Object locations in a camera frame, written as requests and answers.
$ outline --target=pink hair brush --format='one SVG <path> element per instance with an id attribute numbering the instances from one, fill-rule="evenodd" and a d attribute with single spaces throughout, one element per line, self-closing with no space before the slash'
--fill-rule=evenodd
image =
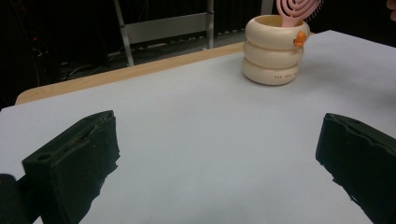
<path id="1" fill-rule="evenodd" d="M 276 0 L 282 27 L 293 27 L 298 22 L 315 16 L 322 4 L 323 0 Z"/>

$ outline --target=hand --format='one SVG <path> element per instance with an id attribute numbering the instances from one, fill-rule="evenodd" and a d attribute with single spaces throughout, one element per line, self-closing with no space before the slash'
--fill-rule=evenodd
<path id="1" fill-rule="evenodd" d="M 387 7 L 393 10 L 390 13 L 390 19 L 396 21 L 396 0 L 388 0 Z"/>

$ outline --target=white table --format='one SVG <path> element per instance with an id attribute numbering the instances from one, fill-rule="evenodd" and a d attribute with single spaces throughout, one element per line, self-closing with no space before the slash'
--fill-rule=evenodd
<path id="1" fill-rule="evenodd" d="M 300 73 L 268 87 L 243 53 L 3 109 L 0 172 L 112 109 L 119 168 L 81 223 L 371 223 L 315 160 L 327 112 L 396 134 L 396 49 L 313 35 Z"/>

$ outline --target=cream ceramic cup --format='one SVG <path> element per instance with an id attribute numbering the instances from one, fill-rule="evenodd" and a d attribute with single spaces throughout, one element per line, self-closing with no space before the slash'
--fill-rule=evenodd
<path id="1" fill-rule="evenodd" d="M 281 27 L 277 15 L 264 15 L 247 23 L 242 72 L 249 79 L 265 85 L 283 85 L 297 76 L 298 62 L 304 55 L 309 26 Z"/>
<path id="2" fill-rule="evenodd" d="M 244 44 L 245 57 L 258 66 L 267 68 L 288 68 L 296 65 L 304 54 L 303 48 L 292 50 L 262 49 L 246 41 Z"/>
<path id="3" fill-rule="evenodd" d="M 294 27 L 281 27 L 281 24 L 282 18 L 278 15 L 258 16 L 247 23 L 245 35 L 248 41 L 260 48 L 276 50 L 299 48 L 294 45 L 299 32 L 309 37 L 310 29 L 304 21 Z"/>

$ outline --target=metal stand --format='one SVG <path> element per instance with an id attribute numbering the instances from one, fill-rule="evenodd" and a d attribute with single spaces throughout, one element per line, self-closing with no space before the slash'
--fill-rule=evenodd
<path id="1" fill-rule="evenodd" d="M 124 24 L 123 22 L 119 0 L 114 0 L 114 5 L 119 19 L 120 32 L 128 59 L 128 66 L 134 65 L 130 47 L 130 44 L 134 43 L 206 31 L 206 46 L 208 49 L 213 49 L 213 0 L 207 0 L 207 11 L 204 13 L 130 24 Z"/>
<path id="2" fill-rule="evenodd" d="M 274 0 L 262 0 L 262 15 L 271 15 Z"/>

